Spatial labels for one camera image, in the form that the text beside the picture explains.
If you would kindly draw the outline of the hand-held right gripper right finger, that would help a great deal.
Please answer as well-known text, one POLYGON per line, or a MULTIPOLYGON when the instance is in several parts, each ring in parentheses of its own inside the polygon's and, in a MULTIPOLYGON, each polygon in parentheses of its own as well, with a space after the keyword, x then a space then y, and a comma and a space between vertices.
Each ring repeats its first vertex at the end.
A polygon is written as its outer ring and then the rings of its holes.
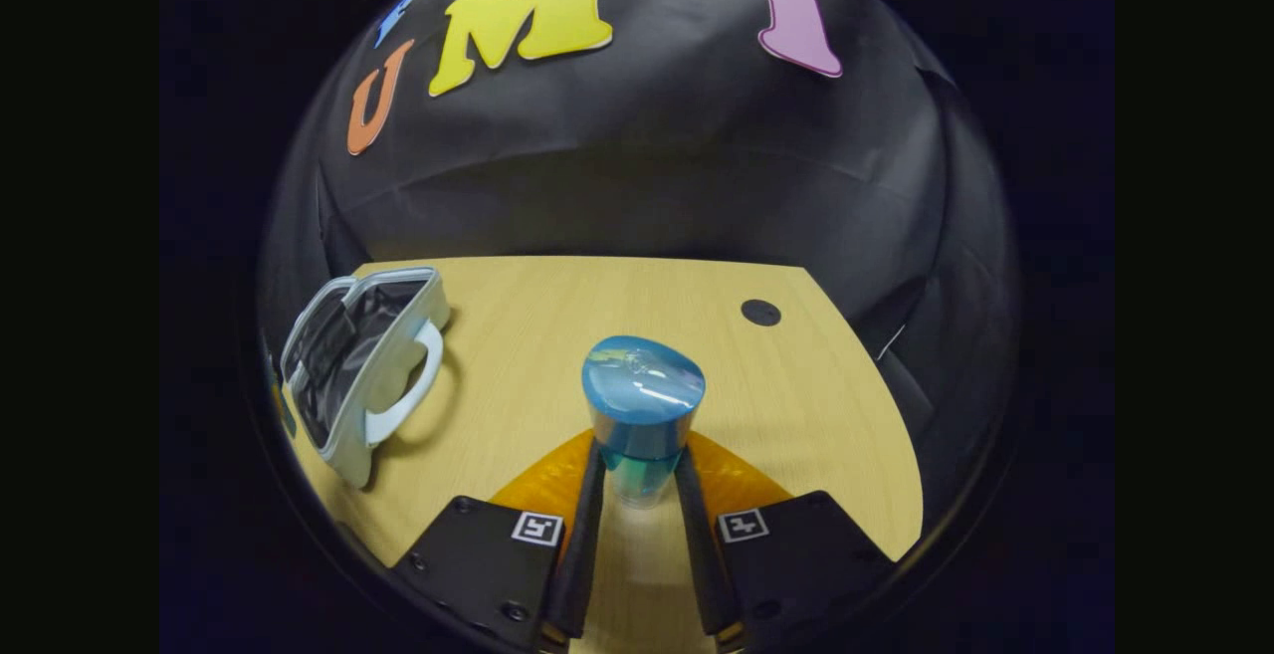
POLYGON ((701 433, 675 468, 692 581, 720 651, 847 643, 897 565, 823 490, 795 496, 701 433))

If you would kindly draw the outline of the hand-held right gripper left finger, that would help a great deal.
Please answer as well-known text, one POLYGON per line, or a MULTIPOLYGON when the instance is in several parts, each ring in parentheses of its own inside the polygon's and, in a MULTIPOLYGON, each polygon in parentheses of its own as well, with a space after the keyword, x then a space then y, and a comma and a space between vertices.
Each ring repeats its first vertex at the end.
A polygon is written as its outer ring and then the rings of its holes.
POLYGON ((395 585, 490 651, 569 651, 590 608, 606 473, 585 431, 492 498, 452 497, 394 563, 395 585))

